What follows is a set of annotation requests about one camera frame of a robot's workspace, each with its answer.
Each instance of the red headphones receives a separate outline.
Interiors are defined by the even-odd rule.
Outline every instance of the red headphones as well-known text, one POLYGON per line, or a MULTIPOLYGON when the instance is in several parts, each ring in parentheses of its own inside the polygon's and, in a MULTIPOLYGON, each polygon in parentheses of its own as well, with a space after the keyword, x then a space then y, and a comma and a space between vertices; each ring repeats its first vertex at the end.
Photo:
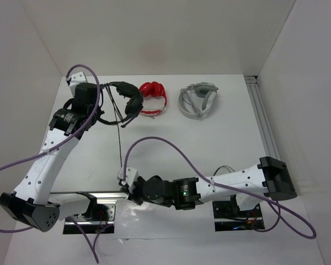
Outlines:
POLYGON ((164 98, 164 106, 159 109, 152 109, 152 108, 143 108, 141 111, 141 115, 143 116, 158 116, 161 115, 166 106, 167 106, 167 96, 166 91, 164 90, 164 86, 157 82, 152 83, 144 83, 140 87, 140 93, 143 95, 143 97, 153 96, 153 97, 163 97, 164 98))

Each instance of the white headphones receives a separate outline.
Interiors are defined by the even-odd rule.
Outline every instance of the white headphones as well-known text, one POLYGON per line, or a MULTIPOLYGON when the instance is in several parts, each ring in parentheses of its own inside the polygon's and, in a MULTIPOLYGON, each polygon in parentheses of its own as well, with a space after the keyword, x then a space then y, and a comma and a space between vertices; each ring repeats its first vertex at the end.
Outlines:
POLYGON ((186 88, 183 88, 180 90, 180 95, 178 99, 178 107, 181 113, 190 118, 190 119, 201 119, 203 116, 208 114, 212 110, 213 102, 215 101, 215 98, 217 97, 217 90, 218 87, 216 87, 212 83, 198 83, 198 84, 191 84, 186 88), (198 109, 193 101, 191 100, 191 96, 189 96, 188 91, 190 93, 192 91, 195 91, 195 94, 200 97, 204 98, 204 101, 202 102, 201 110, 198 109), (184 103, 188 103, 193 111, 189 112, 184 103))

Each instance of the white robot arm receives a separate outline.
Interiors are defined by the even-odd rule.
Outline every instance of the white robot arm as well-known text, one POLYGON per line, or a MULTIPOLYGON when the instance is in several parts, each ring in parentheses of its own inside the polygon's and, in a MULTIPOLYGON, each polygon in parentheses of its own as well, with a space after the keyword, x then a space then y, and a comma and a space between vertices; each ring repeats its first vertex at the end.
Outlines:
POLYGON ((66 158, 76 147, 84 132, 54 151, 49 152, 49 149, 74 133, 90 115, 96 99, 90 96, 91 91, 97 94, 94 86, 87 83, 83 72, 71 76, 70 89, 74 96, 72 108, 62 108, 54 114, 40 151, 48 154, 33 163, 11 194, 3 193, 0 197, 0 205, 12 218, 45 232, 50 230, 58 219, 73 214, 83 214, 85 218, 91 218, 96 210, 106 211, 105 206, 98 205, 97 199, 89 193, 50 194, 66 158), (77 87, 79 95, 75 97, 77 87))
POLYGON ((207 177, 208 181, 194 177, 170 182, 162 180, 160 176, 153 176, 146 181, 131 167, 127 168, 126 177, 122 169, 118 179, 122 191, 128 194, 127 198, 136 204, 149 202, 167 207, 175 206, 178 210, 225 200, 231 201, 233 207, 240 211, 247 211, 261 202, 253 196, 218 187, 218 184, 270 197, 275 201, 297 197, 286 164, 272 157, 262 157, 259 164, 238 172, 207 177))

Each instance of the purple cable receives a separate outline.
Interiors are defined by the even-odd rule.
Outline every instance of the purple cable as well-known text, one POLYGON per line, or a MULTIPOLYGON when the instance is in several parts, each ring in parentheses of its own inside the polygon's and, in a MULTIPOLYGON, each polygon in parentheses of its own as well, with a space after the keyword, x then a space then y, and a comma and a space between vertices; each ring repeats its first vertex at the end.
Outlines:
POLYGON ((17 230, 2 230, 2 229, 0 229, 0 233, 3 233, 3 234, 19 233, 19 232, 30 230, 32 228, 33 227, 30 226, 30 227, 26 227, 26 228, 22 228, 22 229, 17 229, 17 230))
POLYGON ((100 234, 101 234, 102 232, 104 232, 105 229, 107 229, 109 226, 111 226, 111 225, 107 225, 107 226, 105 226, 104 228, 102 228, 102 229, 100 229, 100 230, 98 231, 98 233, 97 233, 97 235, 95 236, 95 239, 94 239, 94 241, 93 241, 93 250, 94 250, 94 251, 95 251, 95 244, 97 243, 97 239, 98 239, 98 237, 99 237, 100 234))
MULTIPOLYGON (((126 179, 126 166, 127 166, 127 160, 129 159, 129 155, 130 155, 130 152, 131 150, 139 143, 139 142, 142 142, 142 141, 145 141, 145 140, 150 140, 150 139, 154 139, 154 140, 159 140, 159 141, 163 141, 163 142, 166 142, 168 145, 171 145, 171 147, 173 147, 174 149, 176 149, 180 154, 181 156, 187 161, 187 163, 189 164, 189 166, 196 172, 196 174, 202 178, 204 181, 206 181, 207 183, 210 183, 210 180, 208 180, 204 175, 202 175, 197 169, 196 167, 191 163, 191 161, 187 158, 187 156, 178 148, 176 147, 173 143, 169 142, 168 140, 164 139, 164 138, 161 138, 161 137, 156 137, 156 136, 149 136, 149 137, 144 137, 144 138, 141 138, 139 140, 137 140, 136 142, 134 142, 130 148, 128 149, 127 153, 126 153, 126 156, 125 156, 125 162, 124 162, 124 177, 123 177, 123 180, 126 179)), ((294 231, 295 233, 297 233, 298 235, 306 238, 306 239, 315 239, 316 238, 316 230, 315 228, 301 215, 299 215, 298 213, 296 213, 295 211, 292 211, 291 209, 279 204, 278 202, 275 202, 273 200, 270 200, 268 198, 265 198, 261 195, 257 195, 253 192, 249 192, 247 190, 244 190, 244 189, 238 189, 238 188, 235 188, 235 187, 231 187, 231 186, 228 186, 228 185, 224 185, 224 184, 219 184, 219 183, 214 183, 215 186, 217 187, 221 187, 221 188, 224 188, 224 189, 230 189, 230 190, 233 190, 235 192, 239 192, 239 193, 244 193, 244 194, 247 194, 247 195, 250 195, 250 196, 253 196, 255 198, 258 198, 260 200, 264 200, 265 202, 267 202, 271 208, 273 208, 274 212, 276 214, 278 214, 278 221, 280 219, 282 219, 282 221, 292 230, 294 231), (308 235, 305 235, 299 231, 297 231, 294 227, 292 227, 280 214, 280 212, 278 212, 274 207, 273 205, 279 207, 279 211, 281 209, 284 209, 285 211, 287 211, 288 213, 294 215, 295 217, 297 217, 298 219, 300 219, 301 221, 303 221, 309 228, 310 230, 313 232, 313 235, 311 236, 308 236, 308 235)))
POLYGON ((272 229, 274 229, 278 225, 278 223, 280 222, 280 220, 282 218, 282 216, 281 216, 281 207, 278 207, 278 212, 276 212, 276 213, 277 213, 277 220, 275 221, 273 226, 271 226, 270 228, 267 228, 267 229, 263 229, 263 230, 262 229, 257 229, 257 228, 255 228, 255 224, 259 221, 256 221, 252 225, 253 230, 256 231, 256 232, 265 233, 265 232, 269 232, 272 229))
POLYGON ((96 263, 99 264, 99 259, 98 259, 98 256, 97 256, 95 250, 94 250, 94 247, 93 247, 92 244, 90 243, 90 240, 88 239, 86 233, 83 231, 82 227, 81 227, 81 226, 80 226, 80 225, 79 225, 79 224, 78 224, 73 218, 68 217, 68 218, 66 218, 66 220, 68 220, 69 222, 73 222, 73 223, 77 226, 77 228, 79 229, 79 231, 80 231, 81 234, 83 235, 84 239, 86 239, 87 244, 88 244, 90 250, 91 250, 92 253, 93 253, 93 256, 94 256, 94 259, 95 259, 96 263))
MULTIPOLYGON (((68 141, 70 141, 72 138, 74 138, 76 135, 78 135, 82 130, 84 130, 84 128, 89 124, 89 122, 93 119, 93 116, 94 114, 96 113, 97 111, 97 108, 98 108, 98 104, 99 104, 99 98, 100 98, 100 85, 99 85, 99 80, 98 80, 98 77, 97 75, 95 74, 95 72, 89 68, 88 66, 86 65, 74 65, 70 68, 70 70, 68 70, 67 74, 66 74, 66 78, 69 77, 70 73, 77 67, 82 67, 82 68, 85 68, 86 70, 88 70, 92 76, 94 77, 95 79, 95 83, 97 85, 97 100, 95 101, 95 105, 94 105, 94 108, 92 110, 92 113, 90 114, 90 116, 87 118, 87 120, 82 124, 82 126, 77 129, 73 134, 71 134, 68 138, 66 138, 65 140, 63 140, 62 142, 60 142, 59 144, 53 146, 52 148, 49 149, 49 152, 55 150, 55 149, 58 149, 60 146, 64 145, 65 143, 67 143, 68 141)), ((25 163, 25 162, 29 162, 29 161, 32 161, 32 160, 36 160, 40 157, 43 157, 45 155, 47 155, 48 153, 47 152, 42 152, 42 153, 39 153, 38 155, 35 155, 35 156, 31 156, 31 157, 28 157, 28 158, 25 158, 25 159, 22 159, 22 160, 19 160, 19 161, 16 161, 16 162, 13 162, 13 163, 10 163, 10 164, 7 164, 5 166, 2 166, 0 167, 0 171, 4 170, 4 169, 7 169, 9 167, 13 167, 13 166, 16 166, 16 165, 19 165, 19 164, 22 164, 22 163, 25 163)), ((27 229, 19 229, 19 230, 1 230, 0 229, 0 233, 17 233, 17 232, 22 232, 22 231, 26 231, 28 229, 30 229, 31 227, 27 227, 27 229)))

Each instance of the purple wire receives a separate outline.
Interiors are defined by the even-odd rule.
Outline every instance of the purple wire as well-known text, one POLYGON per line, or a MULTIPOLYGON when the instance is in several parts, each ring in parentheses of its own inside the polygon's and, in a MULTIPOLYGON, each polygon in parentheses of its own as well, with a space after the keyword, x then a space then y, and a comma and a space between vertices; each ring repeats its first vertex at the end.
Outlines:
POLYGON ((19 233, 19 232, 30 230, 32 228, 33 227, 30 226, 30 227, 26 227, 26 228, 22 228, 22 229, 17 229, 17 230, 2 230, 2 229, 0 229, 0 233, 3 233, 3 234, 19 233))
MULTIPOLYGON (((127 166, 127 160, 129 159, 129 155, 130 155, 130 152, 131 150, 140 142, 142 141, 145 141, 145 140, 150 140, 150 139, 154 139, 154 140, 159 140, 159 141, 163 141, 163 142, 166 142, 168 145, 171 145, 171 147, 173 147, 174 149, 176 149, 180 154, 181 156, 187 161, 187 163, 189 164, 189 166, 196 172, 196 174, 202 178, 204 181, 206 181, 207 183, 210 183, 210 180, 208 180, 204 175, 202 175, 197 169, 196 167, 191 163, 191 161, 187 158, 187 156, 178 148, 176 147, 173 143, 169 142, 168 140, 164 139, 164 138, 161 138, 161 137, 156 137, 156 136, 149 136, 149 137, 144 137, 144 138, 141 138, 139 140, 137 140, 136 142, 134 142, 130 148, 128 149, 127 153, 126 153, 126 156, 125 156, 125 162, 124 162, 124 169, 123 169, 123 172, 124 172, 124 177, 123 177, 123 180, 125 181, 126 179, 126 166, 127 166)), ((260 200, 264 200, 265 202, 267 202, 271 208, 273 208, 274 212, 278 215, 279 219, 282 219, 282 221, 292 230, 294 231, 295 233, 297 233, 298 235, 306 238, 306 239, 315 239, 317 234, 316 234, 316 230, 315 228, 301 215, 299 215, 298 213, 296 213, 295 211, 292 211, 291 209, 279 204, 278 202, 275 202, 273 200, 270 200, 266 197, 263 197, 261 195, 257 195, 253 192, 249 192, 247 190, 244 190, 244 189, 238 189, 238 188, 235 188, 235 187, 231 187, 231 186, 228 186, 228 185, 224 185, 224 184, 219 184, 219 183, 214 183, 215 186, 217 187, 221 187, 221 188, 224 188, 224 189, 230 189, 230 190, 233 190, 235 192, 239 192, 239 193, 244 193, 244 194, 247 194, 247 195, 250 195, 250 196, 253 196, 255 198, 258 198, 260 200), (308 236, 308 235, 305 235, 301 232, 299 232, 298 230, 296 230, 294 227, 292 227, 280 214, 280 212, 278 212, 274 207, 273 205, 279 207, 279 211, 281 209, 287 211, 288 213, 294 215, 295 217, 297 217, 298 219, 300 219, 302 222, 304 222, 309 228, 310 230, 312 231, 312 235, 311 236, 308 236)))
POLYGON ((79 229, 79 231, 83 235, 84 239, 86 239, 87 244, 88 244, 90 250, 93 253, 93 256, 94 256, 95 261, 97 262, 97 264, 99 264, 99 259, 98 259, 97 253, 95 252, 94 247, 90 243, 90 240, 88 239, 86 233, 83 231, 82 227, 73 218, 68 217, 68 218, 66 218, 66 220, 68 220, 69 222, 73 222, 77 226, 77 228, 79 229))
MULTIPOLYGON (((65 143, 67 143, 68 141, 70 141, 72 138, 74 138, 75 136, 77 136, 82 130, 84 130, 84 128, 89 124, 89 122, 93 119, 93 116, 94 114, 96 113, 97 111, 97 108, 98 108, 98 104, 99 104, 99 98, 100 98, 100 85, 99 85, 99 80, 98 80, 98 77, 97 75, 95 74, 95 72, 88 66, 86 65, 74 65, 70 68, 70 70, 68 70, 67 74, 66 74, 66 78, 69 77, 70 73, 77 67, 82 67, 82 68, 85 68, 86 70, 88 70, 92 76, 94 77, 95 79, 95 83, 97 85, 97 100, 95 101, 95 105, 94 105, 94 108, 90 114, 90 116, 87 118, 87 120, 82 124, 82 126, 77 129, 73 134, 71 134, 68 138, 66 138, 65 140, 63 140, 62 142, 60 142, 59 144, 53 146, 52 148, 49 149, 49 152, 55 150, 55 149, 58 149, 60 146, 64 145, 65 143)), ((36 160, 40 157, 43 157, 45 155, 47 155, 48 153, 47 152, 42 152, 42 153, 39 153, 35 156, 31 156, 31 157, 28 157, 28 158, 25 158, 25 159, 22 159, 22 160, 18 160, 16 162, 13 162, 13 163, 10 163, 10 164, 7 164, 5 166, 2 166, 0 167, 0 171, 4 170, 4 169, 7 169, 9 167, 13 167, 13 166, 16 166, 16 165, 19 165, 19 164, 22 164, 22 163, 25 163, 25 162, 29 162, 29 161, 32 161, 32 160, 36 160)), ((2 230, 0 229, 0 233, 17 233, 17 232, 22 232, 22 231, 26 231, 28 229, 31 229, 31 227, 27 227, 27 229, 19 229, 19 230, 2 230)))
POLYGON ((282 216, 281 216, 281 207, 278 207, 278 212, 276 212, 276 213, 277 213, 277 220, 275 221, 275 223, 273 224, 273 226, 271 226, 270 228, 267 228, 267 229, 263 229, 263 230, 262 229, 257 229, 257 228, 255 228, 255 224, 257 222, 259 222, 259 221, 256 221, 256 222, 253 223, 252 229, 254 231, 260 232, 260 233, 265 233, 265 232, 271 231, 272 229, 274 229, 278 225, 278 223, 280 222, 280 220, 282 218, 282 216))
POLYGON ((94 239, 94 241, 93 241, 93 250, 94 250, 94 251, 95 251, 95 244, 97 243, 97 239, 98 239, 98 237, 99 237, 100 234, 101 234, 102 232, 104 232, 105 229, 107 229, 109 226, 111 226, 111 225, 107 225, 107 226, 105 226, 104 228, 102 228, 102 229, 100 229, 100 230, 98 231, 98 233, 97 233, 97 235, 95 236, 95 239, 94 239))

